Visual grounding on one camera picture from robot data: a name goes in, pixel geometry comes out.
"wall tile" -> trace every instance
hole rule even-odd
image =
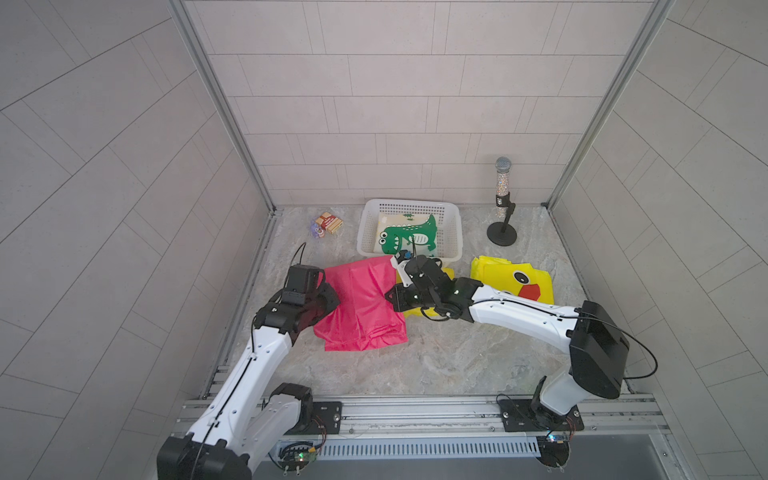
[[[8,374],[80,392],[159,260],[133,230],[118,227]]]
[[[169,92],[173,85],[168,81],[168,77],[165,76],[163,68],[152,53],[151,48],[147,45],[147,41],[144,40],[143,35],[136,35],[131,39],[131,43],[136,48],[136,51],[141,55],[141,60],[144,60],[144,64],[152,74],[152,78],[157,82],[157,86],[163,91],[164,94]]]
[[[458,95],[462,71],[462,55],[349,57],[355,95]]]
[[[568,252],[571,254],[574,265],[577,269],[582,269],[592,260],[592,254],[589,253],[587,244],[581,237],[576,223],[574,223],[568,208],[563,202],[555,205],[553,217],[558,225],[558,231],[563,236],[564,244],[568,246]]]
[[[90,88],[83,89],[84,84]],[[74,151],[90,160],[161,95],[128,42],[57,78],[25,102]]]
[[[135,312],[128,313],[122,328],[160,348],[168,337],[168,332]]]
[[[351,95],[345,55],[241,55],[252,95]]]
[[[562,165],[514,164],[509,173],[509,187],[552,189],[560,179],[562,171]]]
[[[136,210],[131,210],[123,219],[123,223],[141,237],[142,240],[149,243],[149,246],[154,248],[154,251],[160,255],[165,253],[165,250],[168,248],[168,242],[145,219],[141,218],[141,215],[137,214]]]
[[[0,318],[37,329],[143,192],[109,149],[85,165],[0,243]]]
[[[227,97],[247,97],[253,94],[239,55],[208,55],[208,59]]]
[[[448,15],[450,3],[435,3],[435,21],[432,27],[432,54],[445,54],[445,41],[448,37]]]
[[[624,55],[647,11],[645,3],[574,3],[554,52]]]
[[[74,68],[67,52],[21,0],[3,2],[0,32],[0,65],[6,65],[0,71],[0,108]]]
[[[336,113],[342,133],[418,133],[426,127],[427,97],[336,97]]]
[[[432,52],[434,4],[320,2],[318,6],[327,53]]]
[[[620,55],[576,55],[558,95],[602,97],[622,58]]]
[[[77,65],[81,65],[91,59],[83,45],[74,36],[64,19],[58,14],[48,0],[27,0],[27,5],[35,11],[45,27],[56,38],[56,41],[67,52],[69,58]]]
[[[461,94],[557,95],[571,60],[560,55],[467,55]]]
[[[304,162],[311,164],[374,164],[374,134],[299,135]]]
[[[762,341],[766,335],[766,297],[759,291],[764,285],[760,282],[766,279],[768,266],[760,263],[710,292],[717,308],[764,369],[768,366],[768,352]]]
[[[626,255],[629,260],[632,260],[638,253],[645,250],[645,247],[650,245],[650,242],[656,240],[656,237],[659,235],[659,230],[655,225],[651,224],[634,242],[630,243],[629,247],[624,249],[624,255]]]
[[[159,349],[118,331],[30,478],[95,478]]]
[[[713,128],[678,168],[750,247],[768,258],[768,167]]]
[[[647,282],[644,286],[605,225],[589,239],[587,246],[628,322],[654,305],[654,300],[645,290]]]
[[[640,252],[632,266],[694,367],[746,349],[663,237]]]
[[[662,159],[650,166],[632,195],[694,276],[702,275],[745,246]]]
[[[538,55],[554,10],[541,2],[451,4],[445,53]]]
[[[200,107],[203,108],[206,117],[210,117],[211,115],[215,114],[216,107],[214,106],[214,101],[211,100],[210,92],[208,92],[205,85],[203,84],[203,79],[200,77],[200,74],[195,72],[190,75],[189,78],[187,78],[187,83],[189,83],[190,88],[192,89],[192,92],[197,99],[197,102],[200,104]]]
[[[598,216],[598,210],[587,196],[587,192],[578,182],[572,181],[563,192],[562,200],[568,207],[568,212],[573,217],[576,227],[581,233],[584,233]]]
[[[366,188],[366,201],[372,198],[397,198],[400,200],[442,201],[442,188]]]
[[[221,228],[224,224],[240,189],[247,181],[250,181],[250,177],[245,165],[237,151],[232,150],[198,200],[217,227]]]
[[[523,97],[442,97],[437,131],[512,133],[523,101]]]
[[[170,17],[166,5],[150,0],[130,4],[119,0],[51,3],[91,57]]]
[[[754,422],[750,424],[750,419],[755,419],[753,415],[760,415],[762,407],[768,402],[768,376],[756,373],[731,380],[710,387],[710,393],[739,436],[758,472],[765,476],[768,473],[768,462],[763,455],[766,440],[754,428]]]
[[[304,15],[306,17],[306,29],[310,34],[312,53],[326,53],[326,41],[323,38],[323,26],[320,23],[320,11],[317,2],[304,2]]]
[[[69,173],[0,115],[0,239],[8,236],[65,181]]]
[[[452,204],[493,205],[495,195],[495,188],[446,188],[442,199]]]
[[[227,155],[232,151],[233,145],[221,117],[216,113],[209,118],[205,125],[200,127],[200,136],[203,138],[210,154],[214,156],[217,165],[221,166]]]
[[[328,133],[320,97],[238,97],[237,105],[251,134]]]
[[[293,154],[285,134],[244,135],[258,165],[293,165]]]
[[[552,17],[552,23],[549,25],[549,31],[547,32],[547,39],[544,42],[544,47],[541,49],[542,55],[554,54],[554,50],[558,47],[560,36],[563,34],[565,22],[568,20],[568,15],[571,14],[571,6],[573,4],[562,2],[556,5],[554,17]]]
[[[0,407],[64,418],[77,393],[28,382],[13,376],[0,376]]]
[[[388,164],[463,164],[468,134],[389,134]]]
[[[744,450],[738,452],[709,453],[699,455],[699,460],[707,474],[719,475],[755,475],[757,470]]]
[[[5,367],[16,357],[32,332],[16,325],[0,320],[0,369]]]
[[[144,463],[147,459],[154,460],[151,454],[156,441],[156,435],[121,431],[98,477],[104,480],[141,478]]]
[[[490,164],[443,165],[432,172],[432,188],[482,188],[496,184],[496,168]]]
[[[632,327],[632,331],[637,335],[656,325],[663,319],[664,317],[662,317],[659,307],[654,306],[646,313],[643,313],[638,318],[632,320],[630,322],[630,327]]]
[[[615,111],[673,167],[710,127],[640,73],[632,76]]]
[[[171,85],[178,85],[195,71],[192,57],[172,19],[150,28],[142,36]]]
[[[3,475],[27,478],[48,447],[61,419],[18,410],[0,409],[0,460]]]
[[[760,0],[710,2],[705,4],[692,24],[693,30],[768,63],[768,39],[765,36],[765,4]]]
[[[185,82],[152,105],[109,147],[149,187],[205,120]]]
[[[616,112],[605,121],[594,140],[594,149],[622,182],[640,163],[648,144]]]
[[[645,152],[645,155],[643,155],[640,161],[637,162],[637,165],[635,165],[629,175],[627,175],[626,180],[622,182],[627,190],[632,190],[634,186],[637,185],[637,181],[645,175],[645,172],[648,171],[650,166],[653,165],[658,158],[659,154],[657,154],[653,148],[649,148],[648,151]]]
[[[133,310],[170,331],[213,243],[214,238],[197,217],[187,217]]]
[[[200,275],[216,290],[221,290],[230,271],[232,260],[245,235],[247,225],[243,223],[234,209],[230,210],[227,220],[221,227],[208,257],[200,269]]]
[[[726,258],[712,270],[697,278],[699,285],[705,292],[711,292],[728,280],[731,280],[746,272],[762,260],[749,247],[744,247],[730,257]]]
[[[397,168],[387,165],[347,165],[346,174],[351,188],[419,188],[422,186],[421,165],[400,165]]]
[[[587,195],[622,250],[650,225],[650,220],[606,164],[594,175]]]
[[[768,66],[739,57],[697,109],[763,163],[768,162],[762,129],[768,123],[768,98],[763,95],[767,81]]]
[[[704,385],[712,386],[718,383],[728,382],[753,373],[762,372],[763,369],[755,361],[755,358],[749,352],[739,353],[722,359],[719,362],[711,363],[697,370]]]
[[[364,190],[291,190],[295,205],[362,205]]]
[[[83,159],[24,101],[9,105],[2,113],[70,174],[74,175],[83,166]]]
[[[655,378],[664,389],[697,454],[740,450],[741,444],[717,404],[709,395],[667,322],[659,322],[637,335],[659,359]]]
[[[717,82],[726,74],[731,65],[740,57],[740,54],[730,48],[726,48],[725,51],[717,58],[712,68],[704,75],[699,84],[694,88],[694,91],[688,95],[685,104],[688,107],[696,110],[704,101],[704,98],[710,94]]]
[[[141,389],[134,406],[136,409],[162,416],[170,414],[176,393],[184,381],[194,350],[213,309],[213,303],[193,287]]]
[[[276,190],[289,188],[339,188],[336,169],[324,165],[271,165],[263,167],[264,173]]]
[[[674,22],[665,22],[639,70],[685,101],[725,47]]]
[[[598,97],[539,97],[528,122],[529,134],[580,134],[587,128]]]
[[[213,53],[312,53],[301,2],[190,2]]]
[[[531,121],[533,110],[536,108],[536,102],[538,97],[526,97],[523,102],[523,108],[520,111],[520,117],[518,118],[518,124],[515,125],[515,132],[519,134],[525,133],[528,129],[528,122]]]
[[[212,176],[197,147],[187,142],[134,209],[170,243]]]

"mounting plate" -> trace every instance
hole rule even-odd
[[[320,420],[326,425],[326,433],[328,435],[339,434],[342,415],[341,402],[313,402],[312,414],[320,417]],[[320,435],[320,427],[315,422],[310,422],[310,426],[302,432],[288,433],[286,435]]]
[[[498,405],[502,409],[502,423],[505,432],[538,432],[541,430],[541,426],[534,423],[533,413],[530,416],[525,415],[526,412],[531,411],[530,399],[500,399]],[[577,432],[584,430],[584,422],[581,420],[581,413],[576,405],[566,416],[576,425]],[[567,432],[570,428],[568,421],[563,420],[561,428],[554,430]]]

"white basket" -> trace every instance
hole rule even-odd
[[[420,200],[368,200],[362,211],[360,229],[357,230],[357,252],[364,257],[383,257],[376,253],[376,228],[379,214],[432,214],[437,220],[436,256],[448,265],[462,257],[462,218],[458,207],[446,202],[425,202]]]

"black stand base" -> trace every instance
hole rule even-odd
[[[487,233],[488,239],[501,247],[509,247],[518,239],[518,232],[515,228],[504,222],[491,223],[488,225]]]

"black cable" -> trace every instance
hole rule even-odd
[[[634,337],[634,335],[632,335],[631,333],[628,333],[628,332],[627,332],[627,330],[625,330],[625,329],[622,329],[622,328],[620,328],[620,327],[618,327],[618,326],[615,326],[613,323],[608,323],[608,322],[606,322],[606,321],[604,321],[604,320],[601,320],[601,319],[597,318],[595,315],[593,315],[593,314],[591,314],[591,313],[587,313],[587,312],[580,312],[580,314],[581,314],[581,315],[586,315],[586,316],[588,316],[590,319],[592,319],[592,320],[595,320],[595,321],[597,321],[597,322],[600,322],[600,323],[603,323],[604,325],[608,325],[608,326],[612,326],[612,327],[614,327],[614,328],[615,328],[616,330],[618,330],[619,332],[622,332],[624,335],[628,336],[629,338],[631,338],[632,340],[634,340],[635,342],[637,342],[637,344],[638,344],[639,346],[643,347],[643,348],[645,349],[645,351],[646,351],[646,352],[650,353],[650,357],[651,357],[652,359],[654,359],[654,369],[653,369],[653,371],[651,371],[651,372],[650,372],[650,373],[648,373],[647,375],[642,375],[642,376],[625,376],[625,377],[624,377],[624,379],[625,379],[625,380],[639,380],[639,379],[646,379],[646,378],[648,378],[649,376],[652,376],[653,374],[655,374],[655,373],[656,373],[656,371],[659,369],[659,361],[658,361],[658,359],[656,358],[656,356],[654,355],[654,353],[653,353],[653,352],[651,352],[651,350],[650,350],[648,347],[646,347],[644,343],[642,343],[640,340],[636,339],[636,338]]]

